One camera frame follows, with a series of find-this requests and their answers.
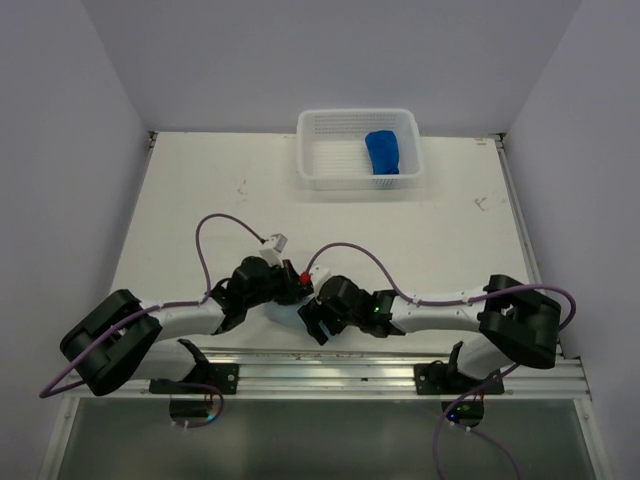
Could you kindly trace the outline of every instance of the red object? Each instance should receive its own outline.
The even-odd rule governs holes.
[[[311,275],[307,272],[302,272],[300,274],[300,283],[303,285],[309,285],[311,283]]]

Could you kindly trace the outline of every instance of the plastic bin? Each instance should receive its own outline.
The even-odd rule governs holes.
[[[391,130],[398,138],[398,175],[373,175],[364,138]],[[313,190],[392,189],[414,186],[424,173],[413,114],[400,108],[307,110],[297,128],[298,173]]]

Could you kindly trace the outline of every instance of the white table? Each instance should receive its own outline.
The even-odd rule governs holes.
[[[160,133],[112,288],[147,299],[199,298],[204,279],[194,229],[213,212],[236,215],[263,236],[285,234],[285,257],[298,271],[322,245],[349,241],[377,254],[406,291],[460,291],[486,284],[492,273],[528,281],[495,142],[426,137],[422,144],[427,175],[421,188],[312,192],[296,176],[294,135]],[[224,219],[203,228],[202,245],[214,282],[258,247]],[[362,288],[388,288],[359,252],[334,249],[320,262]],[[430,331],[376,339],[348,328],[320,347],[269,321],[258,307],[232,332],[194,341],[232,350],[447,353],[473,335]]]

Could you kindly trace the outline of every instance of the cable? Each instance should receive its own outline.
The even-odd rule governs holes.
[[[73,388],[79,387],[80,385],[84,385],[84,383],[85,383],[84,381],[78,381],[78,382],[70,383],[68,385],[64,385],[62,387],[55,388],[56,385],[58,385],[58,383],[60,383],[78,365],[80,365],[80,363],[82,363],[82,361],[85,358],[87,358],[87,356],[91,352],[93,352],[99,345],[101,345],[107,338],[109,338],[111,335],[113,335],[118,330],[126,327],[131,322],[137,320],[138,318],[142,317],[143,315],[146,315],[148,313],[153,313],[153,312],[156,312],[156,311],[158,311],[160,309],[164,309],[164,308],[197,307],[197,306],[201,305],[205,300],[207,300],[209,298],[209,295],[211,293],[211,277],[209,275],[209,269],[207,267],[207,262],[204,259],[204,255],[202,254],[202,248],[200,247],[200,230],[202,229],[202,226],[204,225],[204,223],[207,220],[210,220],[211,218],[216,218],[216,217],[226,218],[228,220],[232,220],[232,221],[238,223],[239,225],[241,225],[242,227],[244,227],[249,233],[251,233],[254,237],[256,237],[261,243],[264,243],[266,241],[260,235],[258,235],[256,233],[256,231],[254,229],[252,229],[249,225],[247,225],[242,220],[240,220],[239,218],[236,218],[236,217],[234,217],[232,215],[227,215],[226,213],[213,213],[211,215],[207,215],[206,217],[204,217],[202,220],[200,220],[200,222],[198,223],[198,226],[196,227],[196,250],[198,252],[198,258],[200,259],[200,265],[202,265],[202,270],[204,272],[205,280],[206,280],[206,283],[207,283],[207,292],[206,292],[204,298],[202,300],[200,300],[200,301],[191,300],[191,301],[180,301],[180,302],[168,302],[168,303],[165,303],[164,305],[153,305],[151,307],[139,310],[139,311],[137,311],[135,313],[132,313],[131,315],[128,315],[127,317],[123,318],[119,322],[117,322],[114,325],[112,325],[111,327],[109,327],[102,335],[100,335],[98,338],[96,338],[87,348],[85,348],[76,358],[74,358],[71,362],[69,362],[69,364],[62,370],[62,372],[60,372],[51,382],[49,382],[40,391],[40,394],[39,394],[40,398],[49,398],[49,397],[52,397],[54,395],[58,395],[60,393],[66,392],[68,390],[71,390]],[[202,386],[201,387],[199,386],[198,388],[204,388],[205,390],[211,391],[209,387],[211,387],[211,386],[202,384]]]
[[[483,295],[478,295],[477,297],[471,297],[471,298],[469,298],[467,300],[463,300],[461,298],[460,299],[452,299],[452,300],[415,299],[415,298],[410,297],[406,293],[404,293],[402,290],[400,290],[400,287],[398,287],[398,284],[394,281],[393,277],[391,276],[391,273],[384,266],[384,264],[378,259],[378,257],[376,257],[373,253],[371,253],[366,248],[361,247],[360,245],[357,245],[355,243],[333,242],[333,243],[329,243],[329,244],[325,245],[324,247],[320,248],[311,257],[311,260],[309,260],[307,268],[305,269],[305,273],[309,273],[309,271],[311,270],[311,267],[313,266],[315,261],[318,259],[318,257],[323,252],[325,252],[326,250],[329,250],[330,248],[334,248],[334,247],[352,248],[354,250],[358,250],[359,252],[364,253],[367,257],[369,257],[378,266],[378,268],[380,268],[380,270],[382,271],[383,275],[386,277],[387,281],[391,285],[391,288],[393,288],[393,290],[396,292],[396,294],[400,298],[402,298],[403,300],[405,300],[405,301],[407,301],[409,303],[416,304],[416,305],[421,305],[421,306],[425,306],[425,307],[451,307],[451,306],[455,306],[455,305],[465,305],[467,303],[472,304],[472,303],[476,303],[476,302],[480,302],[480,301],[490,300],[492,298],[501,297],[503,295],[510,295],[510,294],[520,293],[520,292],[525,292],[525,291],[548,290],[548,291],[551,291],[551,292],[559,293],[560,295],[564,296],[567,299],[567,301],[569,302],[569,308],[570,308],[569,309],[569,313],[568,313],[567,317],[565,318],[565,320],[562,323],[560,323],[560,330],[563,330],[567,325],[569,325],[569,323],[571,323],[571,321],[573,320],[573,318],[575,317],[575,314],[576,314],[576,309],[577,309],[576,300],[567,290],[565,290],[563,288],[559,288],[559,287],[554,287],[554,286],[550,286],[550,285],[541,284],[541,283],[534,283],[534,284],[530,284],[530,285],[518,285],[518,286],[515,286],[515,287],[509,287],[509,288],[505,288],[505,289],[502,289],[502,290],[498,290],[496,292],[491,292],[491,293],[487,293],[487,294],[483,294]],[[495,375],[494,377],[486,380],[485,382],[483,382],[479,386],[469,390],[466,393],[463,393],[458,398],[456,398],[453,402],[451,402],[449,404],[449,406],[445,409],[445,411],[443,412],[442,416],[440,417],[440,420],[436,424],[436,428],[435,428],[435,430],[433,432],[433,442],[432,442],[433,459],[434,459],[434,462],[436,464],[436,470],[438,472],[438,476],[442,480],[446,480],[446,476],[444,474],[444,471],[442,469],[442,464],[440,462],[440,452],[439,452],[439,449],[438,449],[438,439],[440,437],[440,432],[442,431],[442,426],[443,426],[445,420],[447,419],[447,416],[449,415],[449,413],[456,406],[458,406],[465,398],[469,397],[470,395],[475,395],[475,394],[483,392],[488,386],[490,386],[493,383],[495,383],[495,382],[501,380],[502,378],[506,377],[507,375],[509,375],[511,372],[513,372],[519,366],[520,365],[517,364],[517,363],[513,364],[512,366],[507,368],[504,372],[501,372],[501,373]],[[496,445],[503,452],[505,452],[506,455],[509,457],[509,460],[513,464],[513,466],[514,466],[514,468],[516,470],[516,474],[517,474],[518,478],[519,479],[522,478],[522,470],[520,469],[520,466],[516,462],[515,458],[511,455],[511,453],[508,452],[508,450],[506,449],[506,447],[504,445],[502,445],[500,442],[495,440],[493,437],[491,437],[491,436],[489,436],[489,435],[487,435],[487,434],[485,434],[483,432],[476,432],[476,433],[478,435],[480,435],[481,437],[485,438],[486,440],[488,440],[489,442],[491,442],[494,445]]]
[[[204,422],[189,423],[187,420],[185,420],[183,423],[176,422],[178,425],[188,429],[206,427],[207,425],[213,423],[220,416],[220,414],[222,414],[222,410],[224,409],[224,396],[222,395],[222,392],[213,385],[206,385],[204,383],[174,382],[173,380],[167,379],[162,379],[160,381],[167,385],[173,385],[174,387],[199,388],[201,390],[211,392],[211,394],[216,395],[220,398],[220,406],[218,407],[218,410],[216,410],[216,413],[209,415]]]

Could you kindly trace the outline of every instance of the blue cloth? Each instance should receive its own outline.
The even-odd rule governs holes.
[[[369,158],[373,165],[374,175],[397,175],[398,161],[398,139],[391,130],[380,130],[371,132],[364,139],[369,150]]]

